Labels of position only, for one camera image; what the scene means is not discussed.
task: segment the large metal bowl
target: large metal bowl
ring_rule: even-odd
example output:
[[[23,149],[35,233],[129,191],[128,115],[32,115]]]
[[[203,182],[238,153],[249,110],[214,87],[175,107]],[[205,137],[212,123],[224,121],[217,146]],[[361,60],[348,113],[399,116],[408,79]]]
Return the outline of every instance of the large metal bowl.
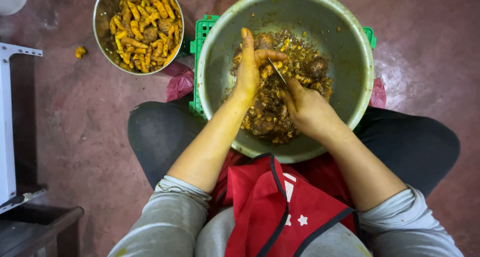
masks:
[[[231,6],[208,33],[198,62],[198,93],[207,119],[222,105],[226,88],[233,87],[230,69],[242,27],[253,33],[287,28],[298,38],[306,31],[306,39],[330,60],[331,106],[355,128],[372,93],[374,60],[362,26],[336,0],[240,0]],[[305,135],[275,146],[244,131],[238,132],[232,148],[250,157],[272,152],[281,163],[300,162],[325,152]]]
[[[170,64],[175,57],[178,55],[180,48],[178,48],[177,53],[175,54],[175,57],[171,59],[171,61],[166,64],[163,68],[148,72],[148,73],[138,73],[138,72],[130,72],[127,70],[122,69],[115,61],[119,61],[119,55],[117,54],[117,46],[115,44],[115,38],[114,36],[110,33],[110,20],[112,17],[115,15],[116,12],[120,12],[120,7],[118,6],[120,0],[97,0],[95,3],[95,8],[93,9],[93,32],[95,34],[95,39],[96,42],[98,43],[98,46],[102,50],[103,54],[105,54],[105,57],[112,63],[114,64],[119,70],[125,71],[129,74],[133,75],[149,75],[153,74],[156,72],[159,72],[163,68],[165,68],[168,64]],[[185,27],[185,23],[183,21],[183,12],[182,9],[180,8],[180,15],[182,18],[182,27]],[[183,42],[183,35],[185,33],[182,33],[181,39],[180,39],[180,44]]]

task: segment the hand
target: hand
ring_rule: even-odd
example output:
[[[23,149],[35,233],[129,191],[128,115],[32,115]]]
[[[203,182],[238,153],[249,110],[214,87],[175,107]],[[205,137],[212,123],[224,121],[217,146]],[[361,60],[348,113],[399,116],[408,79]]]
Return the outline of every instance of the hand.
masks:
[[[295,78],[286,80],[290,93],[284,102],[295,126],[322,144],[351,133],[335,110],[316,90],[304,88]]]
[[[232,94],[241,94],[251,101],[255,102],[258,89],[260,88],[260,72],[258,67],[265,63],[267,58],[272,61],[288,62],[288,56],[285,53],[273,50],[256,50],[254,47],[254,37],[247,28],[242,28],[242,58],[237,71],[237,82]]]

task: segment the knife blade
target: knife blade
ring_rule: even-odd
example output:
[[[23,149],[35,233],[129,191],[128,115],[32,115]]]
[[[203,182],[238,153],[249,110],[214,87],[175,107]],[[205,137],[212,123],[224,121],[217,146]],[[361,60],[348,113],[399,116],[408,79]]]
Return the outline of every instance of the knife blade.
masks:
[[[286,87],[288,87],[287,85],[287,82],[285,82],[285,79],[283,78],[282,74],[280,74],[279,70],[277,70],[277,67],[273,64],[272,60],[270,60],[270,58],[268,58],[268,61],[270,62],[270,64],[273,66],[273,68],[275,69],[275,71],[277,72],[277,74],[280,76],[280,78],[282,79],[282,82],[285,84]]]

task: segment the black pants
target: black pants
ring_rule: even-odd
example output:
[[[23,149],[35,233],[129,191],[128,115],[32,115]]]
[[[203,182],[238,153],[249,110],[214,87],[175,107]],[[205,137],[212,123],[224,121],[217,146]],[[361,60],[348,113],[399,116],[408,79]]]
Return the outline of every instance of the black pants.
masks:
[[[189,112],[190,100],[145,102],[130,114],[128,140],[152,188],[204,125]],[[455,133],[431,118],[368,107],[359,125],[358,137],[369,150],[425,196],[460,153]]]

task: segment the gray shirt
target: gray shirt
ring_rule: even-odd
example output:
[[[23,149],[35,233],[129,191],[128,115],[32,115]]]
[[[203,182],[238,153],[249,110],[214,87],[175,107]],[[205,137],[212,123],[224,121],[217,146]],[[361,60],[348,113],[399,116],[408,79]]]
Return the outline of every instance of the gray shirt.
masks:
[[[108,256],[224,256],[235,226],[233,208],[223,210],[204,226],[210,198],[188,183],[165,176],[141,217]],[[463,256],[432,216],[422,193],[410,186],[359,217],[369,234],[371,252],[337,223],[313,240],[301,256]]]

